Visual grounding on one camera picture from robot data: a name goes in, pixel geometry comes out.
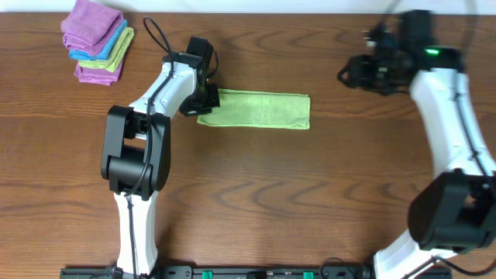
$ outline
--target yellow-green cloth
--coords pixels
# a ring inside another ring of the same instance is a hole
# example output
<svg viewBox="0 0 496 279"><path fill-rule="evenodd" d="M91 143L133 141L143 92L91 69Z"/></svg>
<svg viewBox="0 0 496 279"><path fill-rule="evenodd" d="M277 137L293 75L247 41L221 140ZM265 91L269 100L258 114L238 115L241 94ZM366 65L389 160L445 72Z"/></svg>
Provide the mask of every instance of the yellow-green cloth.
<svg viewBox="0 0 496 279"><path fill-rule="evenodd" d="M131 40L134 37L134 30L131 27L126 27L124 31L122 31L121 36L115 42L114 47L110 51L107 60L80 60L79 65L81 67L89 67L93 69L106 69L110 72L115 72L119 65L121 64L122 59L124 58L124 54L126 54L127 47L131 43Z"/></svg>
<svg viewBox="0 0 496 279"><path fill-rule="evenodd" d="M220 108L198 123L275 129L310 129L308 95L219 89Z"/></svg>

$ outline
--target wooden table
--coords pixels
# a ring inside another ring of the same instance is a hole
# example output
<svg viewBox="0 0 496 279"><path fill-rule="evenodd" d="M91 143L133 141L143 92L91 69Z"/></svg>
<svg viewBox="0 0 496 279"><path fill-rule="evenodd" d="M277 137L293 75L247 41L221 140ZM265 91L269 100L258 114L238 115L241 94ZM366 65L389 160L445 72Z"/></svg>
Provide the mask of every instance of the wooden table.
<svg viewBox="0 0 496 279"><path fill-rule="evenodd" d="M164 55L144 14L119 82L80 84L62 45L62 13L0 14L0 277L56 278L112 264L119 219L100 176L105 116L152 84ZM159 194L162 264L316 266L364 260L406 229L410 201L432 179L422 120L407 95L342 86L375 15L154 14L176 50L203 36L219 52L221 88L308 94L312 127L211 128L174 118L172 168ZM438 18L458 45L462 17ZM473 104L496 155L494 24L485 17L468 64ZM486 267L494 249L455 262Z"/></svg>

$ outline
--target black metal base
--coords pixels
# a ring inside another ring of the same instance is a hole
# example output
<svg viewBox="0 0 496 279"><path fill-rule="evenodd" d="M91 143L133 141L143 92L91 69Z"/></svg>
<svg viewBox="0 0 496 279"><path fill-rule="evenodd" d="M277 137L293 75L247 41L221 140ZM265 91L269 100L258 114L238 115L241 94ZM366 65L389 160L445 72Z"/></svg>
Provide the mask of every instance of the black metal base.
<svg viewBox="0 0 496 279"><path fill-rule="evenodd" d="M333 264L322 268L193 268L188 266L158 267L149 279L375 279L364 266ZM119 268L64 268L60 279L133 279ZM417 276L417 279L452 279L451 270L433 267Z"/></svg>

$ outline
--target stack of folded cloths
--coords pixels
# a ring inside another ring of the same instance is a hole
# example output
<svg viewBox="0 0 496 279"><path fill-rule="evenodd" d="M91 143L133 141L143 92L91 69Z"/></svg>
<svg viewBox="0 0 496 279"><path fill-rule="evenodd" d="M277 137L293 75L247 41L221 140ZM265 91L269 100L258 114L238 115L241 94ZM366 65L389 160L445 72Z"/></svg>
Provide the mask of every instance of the stack of folded cloths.
<svg viewBox="0 0 496 279"><path fill-rule="evenodd" d="M61 24L69 57L78 60L80 82L110 85L119 79L124 54L134 37L122 12L89 0L77 0Z"/></svg>

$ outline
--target green light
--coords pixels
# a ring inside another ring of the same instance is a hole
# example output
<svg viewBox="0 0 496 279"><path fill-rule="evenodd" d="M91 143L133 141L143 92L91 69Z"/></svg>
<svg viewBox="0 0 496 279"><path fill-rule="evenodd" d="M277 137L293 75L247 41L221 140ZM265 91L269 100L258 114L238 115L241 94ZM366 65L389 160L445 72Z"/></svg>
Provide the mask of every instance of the green light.
<svg viewBox="0 0 496 279"><path fill-rule="evenodd" d="M439 50L425 49L425 51L427 52L427 54L430 54L430 55L438 55L439 54Z"/></svg>

